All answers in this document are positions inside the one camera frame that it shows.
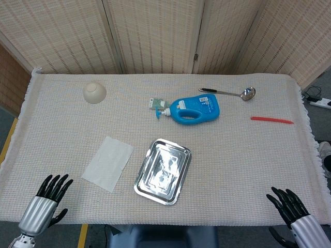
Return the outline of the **black and silver right hand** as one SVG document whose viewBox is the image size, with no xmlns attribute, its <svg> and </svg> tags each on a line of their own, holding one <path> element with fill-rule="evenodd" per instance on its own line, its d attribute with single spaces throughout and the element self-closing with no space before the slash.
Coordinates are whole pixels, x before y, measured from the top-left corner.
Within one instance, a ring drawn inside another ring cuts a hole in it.
<svg viewBox="0 0 331 248">
<path fill-rule="evenodd" d="M 291 190 L 271 187 L 277 195 L 266 197 L 274 204 L 295 241 L 286 240 L 270 226 L 272 237 L 283 247 L 330 247 L 330 240 L 318 220 L 308 212 L 301 199 Z"/>
</svg>

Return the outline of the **black and silver left hand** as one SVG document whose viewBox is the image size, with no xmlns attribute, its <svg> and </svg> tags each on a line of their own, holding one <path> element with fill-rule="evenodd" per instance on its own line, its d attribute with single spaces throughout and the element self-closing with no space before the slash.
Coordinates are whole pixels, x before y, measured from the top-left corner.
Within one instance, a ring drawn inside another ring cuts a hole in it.
<svg viewBox="0 0 331 248">
<path fill-rule="evenodd" d="M 49 175 L 43 181 L 19 222 L 22 235 L 34 238 L 64 218 L 68 212 L 67 208 L 64 208 L 57 216 L 54 216 L 54 213 L 73 183 L 68 176 L 68 174 Z"/>
</svg>

